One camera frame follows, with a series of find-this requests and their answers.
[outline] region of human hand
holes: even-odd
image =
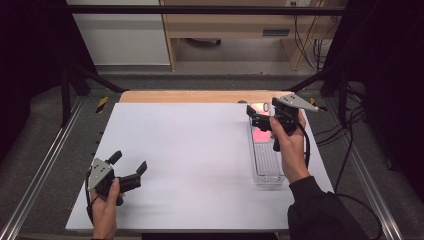
[[[289,183],[310,176],[305,163],[302,131],[297,128],[291,136],[288,136],[277,119],[270,117],[269,120],[273,136],[280,142],[283,172]],[[303,127],[306,126],[302,111],[299,111],[299,122]]]
[[[113,239],[116,233],[116,199],[119,196],[119,178],[115,178],[110,186],[109,196],[97,194],[96,190],[90,192],[93,209],[93,239]]]

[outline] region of white table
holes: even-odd
[[[147,161],[141,187],[118,207],[118,229],[139,232],[277,232],[288,229],[293,196],[285,181],[253,181],[245,104],[118,103],[95,158],[121,150],[117,176]],[[309,170],[324,191],[333,191],[309,124]],[[67,230],[92,224],[81,188]]]

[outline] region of black sleeve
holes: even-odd
[[[314,177],[290,189],[295,200],[287,213],[291,240],[369,239],[337,196],[321,191]]]

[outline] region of transparent box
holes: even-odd
[[[251,103],[253,109],[262,115],[273,115],[270,103]],[[252,160],[253,180],[256,184],[280,185],[284,182],[281,154],[273,150],[274,139],[270,131],[263,132],[252,126],[250,119],[248,126],[249,146]]]

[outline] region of person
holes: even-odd
[[[107,199],[97,194],[96,190],[90,192],[93,199],[93,236],[92,240],[113,239],[116,233],[116,200],[119,196],[119,178],[113,180]]]
[[[306,120],[299,111],[299,122]],[[311,176],[304,159],[304,135],[298,128],[290,136],[274,117],[270,117],[274,138],[280,143],[282,167],[295,202],[287,212],[291,240],[369,239],[358,222],[331,192],[323,192]],[[95,190],[92,198],[97,197]],[[116,232],[116,198],[119,182],[114,181],[107,200],[93,203],[93,239],[113,239]]]

